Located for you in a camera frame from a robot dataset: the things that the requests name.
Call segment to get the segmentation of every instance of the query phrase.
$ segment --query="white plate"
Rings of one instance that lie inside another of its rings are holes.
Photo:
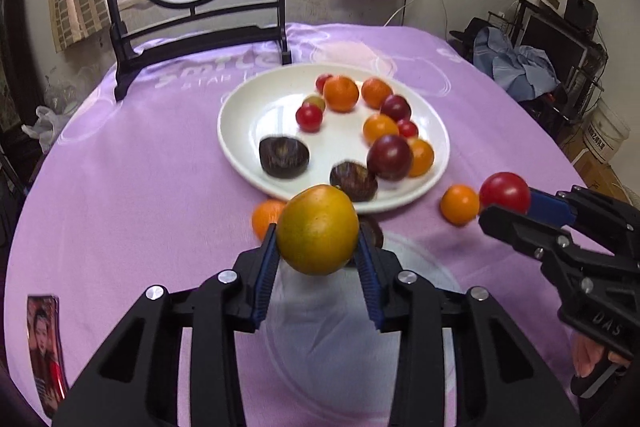
[[[399,82],[360,68],[338,64],[296,64],[259,74],[241,84],[229,95],[218,116],[218,139],[234,169],[267,194],[284,201],[302,190],[329,183],[334,165],[344,160],[367,164],[369,147],[362,136],[362,126],[369,115],[362,97],[348,114],[327,108],[320,131],[300,131],[296,111],[303,100],[316,90],[316,78],[323,73],[350,76],[358,85],[370,76],[382,78],[404,96],[412,108],[412,120],[420,130],[420,138],[431,143],[435,162],[427,174],[400,182],[379,182],[378,193],[371,201],[355,203],[359,214],[383,212],[411,203],[425,194],[444,174],[449,163],[449,134],[433,107],[413,90]],[[304,142],[310,152],[306,171],[293,180],[268,176],[260,167],[258,144],[266,136],[287,135]]]

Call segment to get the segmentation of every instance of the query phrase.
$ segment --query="blue cloth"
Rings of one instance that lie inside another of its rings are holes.
[[[474,43],[474,66],[490,76],[516,102],[533,100],[559,84],[554,67],[542,50],[511,47],[498,28],[483,28]]]

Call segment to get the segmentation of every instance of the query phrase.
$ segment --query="plastic bag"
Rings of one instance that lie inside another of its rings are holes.
[[[29,137],[39,140],[42,152],[47,153],[58,139],[58,136],[65,128],[65,125],[71,120],[73,110],[65,114],[55,114],[53,109],[39,105],[36,108],[36,116],[38,121],[33,125],[23,125],[22,131]]]

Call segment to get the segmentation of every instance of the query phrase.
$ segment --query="orange tomato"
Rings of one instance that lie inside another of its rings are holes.
[[[398,124],[389,118],[386,114],[372,114],[364,123],[362,127],[362,133],[364,134],[365,141],[372,145],[381,136],[387,134],[400,134],[398,131]]]
[[[360,91],[348,76],[332,76],[322,90],[329,109],[335,112],[349,112],[358,103]]]
[[[440,200],[440,211],[452,225],[463,227],[480,212],[478,194],[466,185],[451,185]]]
[[[393,94],[393,90],[386,82],[372,76],[362,84],[362,98],[370,108],[380,109],[386,97]]]
[[[286,203],[278,200],[266,200],[254,208],[251,227],[260,241],[264,240],[271,223],[277,223]]]
[[[411,170],[408,176],[410,178],[417,178],[431,169],[433,161],[435,160],[435,154],[431,144],[425,140],[410,138],[408,142],[409,147],[411,147],[411,152],[414,153],[414,161],[411,164]]]

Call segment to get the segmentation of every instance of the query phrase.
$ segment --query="white bucket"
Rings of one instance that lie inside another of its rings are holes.
[[[600,99],[584,132],[584,144],[600,162],[609,163],[630,131],[626,122]]]

